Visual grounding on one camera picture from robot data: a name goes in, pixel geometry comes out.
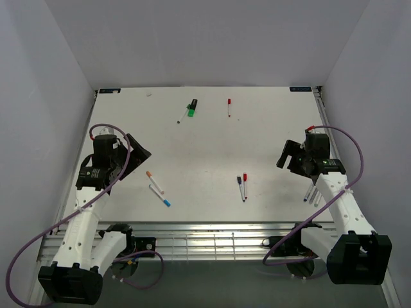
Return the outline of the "orange capped white pen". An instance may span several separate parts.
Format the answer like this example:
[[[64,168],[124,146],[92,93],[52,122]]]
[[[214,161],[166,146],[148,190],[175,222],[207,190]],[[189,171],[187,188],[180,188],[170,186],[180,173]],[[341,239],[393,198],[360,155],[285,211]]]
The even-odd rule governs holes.
[[[147,177],[150,179],[151,183],[155,186],[155,188],[160,192],[160,194],[164,194],[164,190],[161,188],[161,186],[157,183],[157,181],[154,179],[152,176],[151,172],[147,171],[146,172]]]

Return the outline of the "red capped white pen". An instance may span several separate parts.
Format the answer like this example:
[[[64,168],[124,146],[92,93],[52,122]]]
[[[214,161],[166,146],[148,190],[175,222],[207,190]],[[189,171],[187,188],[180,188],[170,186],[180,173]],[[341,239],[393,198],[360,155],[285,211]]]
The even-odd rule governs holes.
[[[244,199],[247,200],[248,198],[248,190],[247,190],[247,174],[243,173],[243,191],[244,191]]]

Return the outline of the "blue capped white pen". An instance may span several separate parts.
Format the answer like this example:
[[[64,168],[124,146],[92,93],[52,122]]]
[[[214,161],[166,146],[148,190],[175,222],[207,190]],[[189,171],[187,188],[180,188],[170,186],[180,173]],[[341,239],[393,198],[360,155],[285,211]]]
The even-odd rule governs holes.
[[[171,206],[171,203],[167,199],[165,199],[162,194],[153,187],[152,184],[150,184],[148,188],[156,195],[156,197],[158,197],[163,202],[163,204],[165,204],[167,207]]]

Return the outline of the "dark blue capped pen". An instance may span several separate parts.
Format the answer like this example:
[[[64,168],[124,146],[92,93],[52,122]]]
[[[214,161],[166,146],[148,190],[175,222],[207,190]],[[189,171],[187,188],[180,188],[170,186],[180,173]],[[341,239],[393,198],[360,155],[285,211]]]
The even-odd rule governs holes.
[[[242,202],[245,202],[244,188],[243,188],[243,182],[242,182],[241,176],[237,176],[236,178],[237,178],[238,186],[240,189],[241,200]]]

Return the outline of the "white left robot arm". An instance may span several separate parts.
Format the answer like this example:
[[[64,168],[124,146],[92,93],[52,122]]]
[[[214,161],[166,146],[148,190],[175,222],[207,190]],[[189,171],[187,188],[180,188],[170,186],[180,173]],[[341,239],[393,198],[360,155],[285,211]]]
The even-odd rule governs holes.
[[[151,153],[130,134],[126,147],[114,134],[94,138],[93,153],[84,158],[76,181],[76,216],[68,222],[62,244],[50,266],[41,267],[38,280],[48,297],[58,303],[94,305],[100,298],[103,276],[117,257],[132,255],[136,240],[128,224],[117,223],[100,232],[93,245],[110,184],[122,180]]]

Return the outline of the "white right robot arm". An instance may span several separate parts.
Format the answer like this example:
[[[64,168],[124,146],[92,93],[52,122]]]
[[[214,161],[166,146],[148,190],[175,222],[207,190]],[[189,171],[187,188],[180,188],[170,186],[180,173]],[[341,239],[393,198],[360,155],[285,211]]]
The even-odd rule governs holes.
[[[326,202],[323,208],[329,210],[338,237],[329,236],[308,218],[275,247],[289,243],[298,255],[312,251],[326,263],[334,284],[382,284],[392,243],[387,235],[375,231],[360,210],[343,164],[331,158],[329,137],[307,130],[303,143],[286,141],[277,166],[312,181]]]

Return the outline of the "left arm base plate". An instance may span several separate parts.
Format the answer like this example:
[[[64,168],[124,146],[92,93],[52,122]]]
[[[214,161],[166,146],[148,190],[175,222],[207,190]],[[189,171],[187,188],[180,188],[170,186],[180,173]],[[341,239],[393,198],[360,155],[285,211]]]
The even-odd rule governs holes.
[[[133,237],[132,253],[142,251],[155,251],[157,239],[155,237]]]

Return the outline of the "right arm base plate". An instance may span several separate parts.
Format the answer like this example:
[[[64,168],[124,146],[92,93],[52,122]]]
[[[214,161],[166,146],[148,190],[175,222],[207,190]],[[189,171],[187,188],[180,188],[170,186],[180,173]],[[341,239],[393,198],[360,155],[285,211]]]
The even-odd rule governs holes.
[[[282,236],[270,236],[264,238],[261,245],[264,248],[271,249],[274,247],[283,237]],[[311,256],[309,249],[301,244],[299,239],[289,238],[282,243],[274,252],[270,254],[271,257],[299,257]]]

